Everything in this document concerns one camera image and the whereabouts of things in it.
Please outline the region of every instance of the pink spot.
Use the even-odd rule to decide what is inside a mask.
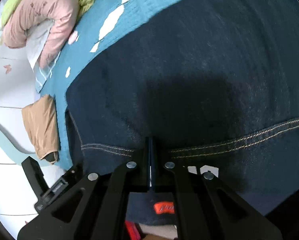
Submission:
[[[5,74],[8,74],[12,71],[11,65],[6,65],[6,66],[3,66],[3,67],[6,68]]]
[[[70,37],[69,37],[69,45],[71,45],[71,44],[73,44],[74,43],[74,41],[76,41],[76,39],[77,39],[77,35],[78,35],[78,32],[77,31],[74,31],[71,35],[70,35]]]

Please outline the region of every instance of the black tool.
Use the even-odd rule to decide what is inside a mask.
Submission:
[[[143,155],[111,174],[82,177],[81,168],[73,167],[51,188],[35,160],[28,157],[22,166],[39,215],[18,240],[121,240],[128,195],[147,192],[150,177],[156,192],[173,193],[179,240],[282,240],[278,228],[213,173],[189,173],[153,138],[146,139]]]

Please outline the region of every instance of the pink butterfly pattern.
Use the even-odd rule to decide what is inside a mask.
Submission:
[[[6,68],[5,74],[8,74],[8,73],[10,73],[12,71],[12,68],[11,68],[10,64],[9,65],[5,65],[3,67]]]

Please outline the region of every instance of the clothing tag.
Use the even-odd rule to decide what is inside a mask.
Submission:
[[[154,210],[157,215],[161,214],[174,214],[174,203],[163,201],[163,202],[157,202],[154,204]]]

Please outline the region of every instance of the yellow stitching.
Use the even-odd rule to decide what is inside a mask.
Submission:
[[[87,143],[87,144],[82,145],[82,147],[88,146],[88,145],[99,145],[101,147],[110,148],[110,149],[114,149],[114,150],[122,150],[122,151],[127,151],[127,152],[134,152],[134,150],[127,150],[127,149],[124,149],[124,148],[112,147],[112,146],[104,145],[104,144],[101,144],[101,143]]]
[[[172,151],[169,151],[169,152],[170,153],[176,153],[176,152],[183,152],[183,151],[193,151],[193,150],[202,150],[202,149],[208,149],[208,148],[216,148],[216,147],[219,147],[219,146],[224,146],[224,145],[240,142],[240,141],[243,141],[243,140],[247,140],[247,139],[262,135],[264,133],[271,132],[272,130],[275,130],[275,129],[277,129],[279,127],[282,127],[284,125],[287,125],[287,124],[290,124],[290,123],[295,123],[295,122],[299,122],[299,119],[294,120],[294,121],[290,121],[290,122],[287,122],[287,123],[283,123],[283,124],[280,124],[276,127],[270,128],[270,129],[262,131],[262,132],[259,132],[257,134],[250,135],[248,137],[243,137],[243,138],[240,138],[240,139],[237,139],[237,140],[234,140],[234,141],[230,141],[230,142],[227,142],[227,143],[222,143],[222,144],[217,144],[217,145],[210,145],[210,146],[202,146],[202,147],[196,147],[196,148],[189,148],[189,149],[172,150]]]
[[[209,156],[209,155],[216,155],[216,154],[222,154],[222,153],[228,153],[228,152],[237,151],[237,150],[240,150],[240,149],[242,149],[242,148],[247,148],[247,147],[253,146],[253,145],[255,145],[255,144],[259,144],[259,143],[264,142],[264,141],[266,141],[266,140],[268,140],[268,139],[270,139],[270,138],[272,138],[272,137],[275,137],[275,136],[277,136],[277,135],[279,135],[279,134],[281,134],[281,133],[283,133],[283,132],[287,132],[287,131],[289,131],[289,130],[296,129],[296,128],[298,128],[298,127],[299,127],[299,125],[298,125],[298,126],[295,126],[295,127],[288,128],[288,129],[286,129],[286,130],[282,130],[282,131],[277,132],[277,133],[275,133],[275,134],[273,134],[273,135],[271,135],[271,136],[269,136],[269,137],[267,137],[267,138],[265,138],[265,139],[262,139],[262,140],[260,140],[260,141],[258,141],[258,142],[254,142],[254,143],[251,143],[251,144],[248,144],[248,145],[243,145],[243,146],[240,146],[240,147],[231,149],[231,150],[227,150],[227,151],[223,151],[223,152],[218,152],[218,153],[206,153],[206,154],[189,155],[189,156],[176,156],[176,157],[172,157],[172,159],[176,159],[176,158],[191,158],[191,157],[199,157],[199,156]]]
[[[80,133],[79,133],[79,129],[77,128],[76,122],[75,122],[75,120],[74,120],[74,118],[73,118],[73,116],[72,116],[72,114],[71,114],[70,112],[69,112],[69,115],[70,115],[70,118],[72,119],[72,122],[73,122],[73,124],[74,124],[75,130],[76,130],[76,132],[77,132],[77,135],[79,136],[79,140],[80,140],[81,145],[82,145],[83,142],[82,142],[82,139],[81,139],[81,135],[80,135]]]
[[[114,154],[117,154],[117,155],[123,155],[123,156],[128,156],[128,157],[131,157],[131,155],[122,154],[122,153],[116,153],[116,152],[111,152],[111,151],[108,151],[108,150],[105,150],[105,149],[102,149],[102,148],[96,148],[96,147],[87,147],[87,148],[82,148],[82,150],[85,150],[85,149],[96,149],[96,150],[102,150],[102,151],[109,152],[109,153],[114,153]]]

